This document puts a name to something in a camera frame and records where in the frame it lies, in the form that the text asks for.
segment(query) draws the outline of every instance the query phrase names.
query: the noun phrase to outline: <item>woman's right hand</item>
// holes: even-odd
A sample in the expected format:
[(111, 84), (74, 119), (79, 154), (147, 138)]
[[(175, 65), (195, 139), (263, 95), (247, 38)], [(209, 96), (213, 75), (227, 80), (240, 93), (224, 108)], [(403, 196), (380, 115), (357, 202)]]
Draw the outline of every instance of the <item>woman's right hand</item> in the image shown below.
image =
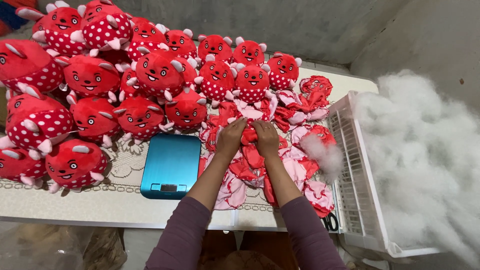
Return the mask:
[(278, 133), (272, 123), (265, 121), (254, 121), (251, 125), (257, 132), (257, 150), (265, 159), (278, 157)]

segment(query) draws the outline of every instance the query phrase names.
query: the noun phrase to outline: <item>scissors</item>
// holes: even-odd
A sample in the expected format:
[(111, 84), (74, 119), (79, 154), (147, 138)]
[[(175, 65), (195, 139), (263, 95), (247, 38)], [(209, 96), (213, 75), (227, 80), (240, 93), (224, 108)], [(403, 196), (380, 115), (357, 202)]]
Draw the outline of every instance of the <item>scissors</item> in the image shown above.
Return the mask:
[(325, 226), (325, 228), (327, 229), (327, 231), (333, 231), (333, 232), (336, 232), (338, 231), (338, 219), (336, 219), (336, 216), (330, 212), (328, 213), (328, 215), (324, 218), (320, 218)]

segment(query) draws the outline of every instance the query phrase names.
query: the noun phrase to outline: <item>purple sleeve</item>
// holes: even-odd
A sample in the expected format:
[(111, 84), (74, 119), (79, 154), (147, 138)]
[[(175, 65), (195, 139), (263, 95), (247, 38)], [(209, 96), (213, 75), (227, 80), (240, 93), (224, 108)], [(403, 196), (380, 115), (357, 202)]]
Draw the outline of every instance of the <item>purple sleeve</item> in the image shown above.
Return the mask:
[(302, 270), (347, 270), (328, 231), (305, 197), (291, 200), (280, 209)]
[(184, 197), (167, 225), (144, 270), (197, 269), (210, 211), (192, 197)]

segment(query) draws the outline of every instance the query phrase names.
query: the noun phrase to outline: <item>white stuffing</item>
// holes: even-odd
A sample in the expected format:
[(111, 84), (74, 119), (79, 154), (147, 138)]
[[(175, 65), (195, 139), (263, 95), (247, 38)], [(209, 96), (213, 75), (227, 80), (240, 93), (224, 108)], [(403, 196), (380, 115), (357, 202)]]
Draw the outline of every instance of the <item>white stuffing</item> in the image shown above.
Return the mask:
[(304, 137), (300, 146), (309, 159), (315, 160), (330, 183), (337, 178), (343, 168), (343, 154), (334, 144), (323, 144), (316, 134)]
[(480, 267), (480, 121), (410, 71), (352, 104), (390, 241), (438, 247)]

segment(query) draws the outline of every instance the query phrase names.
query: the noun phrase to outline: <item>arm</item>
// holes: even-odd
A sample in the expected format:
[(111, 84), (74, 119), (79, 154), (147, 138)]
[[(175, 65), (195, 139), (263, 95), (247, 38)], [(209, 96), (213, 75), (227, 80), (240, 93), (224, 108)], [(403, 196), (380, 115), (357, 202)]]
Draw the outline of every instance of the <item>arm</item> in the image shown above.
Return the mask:
[(337, 248), (320, 218), (288, 175), (278, 156), (278, 134), (269, 122), (252, 123), (258, 135), (257, 149), (265, 158), (282, 218), (302, 270), (346, 270)]
[(242, 118), (222, 130), (215, 156), (173, 211), (145, 270), (196, 269), (205, 228), (228, 165), (240, 147), (245, 125)]

